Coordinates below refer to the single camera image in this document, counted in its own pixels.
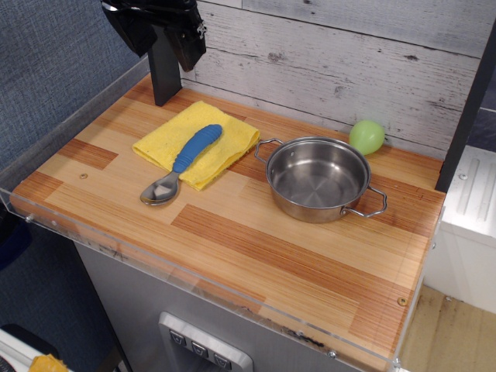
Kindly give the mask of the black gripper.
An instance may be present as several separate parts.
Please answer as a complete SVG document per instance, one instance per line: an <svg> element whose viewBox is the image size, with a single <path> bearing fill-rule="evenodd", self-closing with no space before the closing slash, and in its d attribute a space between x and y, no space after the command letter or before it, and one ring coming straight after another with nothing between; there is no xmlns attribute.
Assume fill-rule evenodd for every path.
<svg viewBox="0 0 496 372"><path fill-rule="evenodd" d="M178 63L192 71L206 53L206 27L196 1L101 1L114 30L138 57L157 41L152 26L162 26Z"/></svg>

